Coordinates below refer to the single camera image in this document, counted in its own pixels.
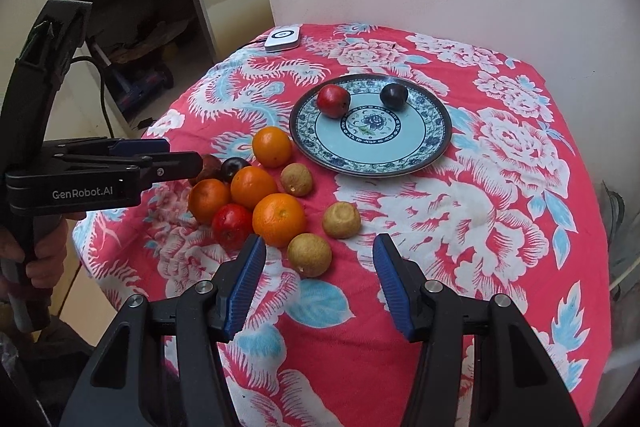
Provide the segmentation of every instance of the blue and white plate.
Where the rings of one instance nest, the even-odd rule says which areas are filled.
[[[386,84],[409,90],[406,105],[390,110],[380,102]],[[326,84],[351,93],[349,112],[340,120],[321,114],[316,100]],[[451,140],[451,119],[432,93],[384,74],[348,74],[307,92],[289,119],[293,141],[308,158],[333,171],[384,178],[409,174],[439,158]]]

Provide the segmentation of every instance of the red floral tablecloth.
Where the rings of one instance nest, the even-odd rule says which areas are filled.
[[[300,279],[283,251],[268,262],[244,330],[220,352],[244,425],[399,425],[420,346],[396,331],[374,272],[376,233],[394,236],[425,275],[461,295],[513,298],[585,421],[610,349],[607,245],[590,179],[544,80],[515,58],[369,25],[303,25],[302,45],[236,52],[187,90],[146,136],[172,150],[252,159],[251,138],[288,128],[296,100],[346,73],[402,76],[446,105],[446,154],[414,175],[364,180],[312,171],[310,232],[352,201],[362,233],[331,241],[334,262]],[[74,231],[84,265],[114,306],[132,293],[179,295],[229,259],[187,210],[187,182],[155,185],[136,208],[91,212]],[[175,344],[168,341],[175,361]],[[465,344],[458,425],[466,425],[473,346]]]

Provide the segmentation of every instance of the metal screw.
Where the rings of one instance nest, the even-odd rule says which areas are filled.
[[[196,292],[197,293],[209,293],[213,289],[213,284],[211,281],[200,281],[196,283]]]
[[[424,283],[424,289],[426,289],[429,293],[440,293],[442,291],[442,283],[440,281],[436,281],[435,279],[429,279],[426,283]]]
[[[129,306],[129,308],[137,308],[144,301],[145,301],[145,298],[142,295],[135,294],[135,295],[130,296],[127,299],[127,306]]]
[[[498,293],[498,295],[494,297],[494,301],[498,306],[500,306],[500,308],[506,308],[511,304],[511,299],[504,293]]]

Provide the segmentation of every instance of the white device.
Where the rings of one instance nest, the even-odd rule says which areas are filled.
[[[264,43],[264,49],[268,52],[280,52],[292,50],[300,45],[300,27],[285,26],[272,31]]]

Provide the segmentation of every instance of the red apple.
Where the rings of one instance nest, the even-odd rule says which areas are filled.
[[[318,92],[318,109],[329,118],[342,118],[349,110],[349,91],[335,84],[327,84]]]
[[[213,238],[226,251],[240,250],[249,234],[254,233],[252,214],[244,206],[227,203],[211,221]]]

